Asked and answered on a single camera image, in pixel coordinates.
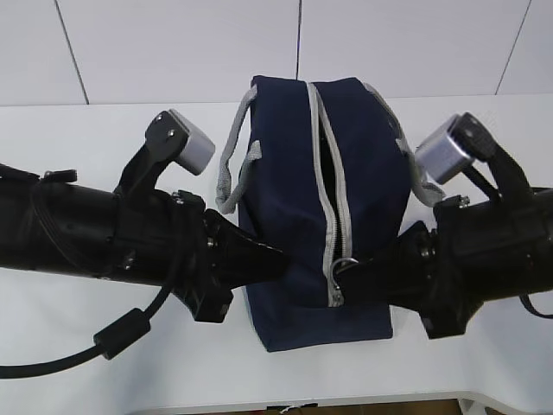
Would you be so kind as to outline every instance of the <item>gray handle strap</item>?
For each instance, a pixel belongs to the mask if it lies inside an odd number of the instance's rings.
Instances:
[[[257,97],[257,86],[253,86],[240,101],[234,121],[232,121],[231,132],[226,140],[225,148],[221,154],[219,162],[219,179],[217,180],[217,194],[215,202],[217,208],[222,214],[232,214],[236,210],[238,201],[247,189],[248,181],[251,175],[251,166],[262,157],[261,143],[254,141],[242,162],[238,183],[234,190],[232,189],[232,175],[228,168],[228,163],[236,150],[238,136],[244,123],[245,114],[251,106],[251,102]]]
[[[393,128],[396,132],[397,146],[407,156],[407,160],[409,162],[411,189],[413,190],[413,194],[421,203],[432,208],[437,202],[442,201],[446,194],[434,183],[428,181],[426,171],[416,163],[415,155],[413,154],[409,143],[407,143],[404,131],[397,120],[396,114],[394,114],[388,104],[386,104],[384,98],[382,98],[378,91],[370,84],[364,83],[363,85],[369,93],[374,95],[390,116],[391,128]]]

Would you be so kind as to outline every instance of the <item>canvas bag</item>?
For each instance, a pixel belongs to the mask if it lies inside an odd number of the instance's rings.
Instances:
[[[292,259],[279,281],[247,287],[259,338],[278,351],[391,337],[388,305],[343,306],[334,267],[397,237],[411,188],[428,206],[441,190],[367,84],[256,76],[251,85],[221,156],[217,203],[223,214],[238,204],[239,226]],[[232,190],[228,162],[248,108],[250,142]]]

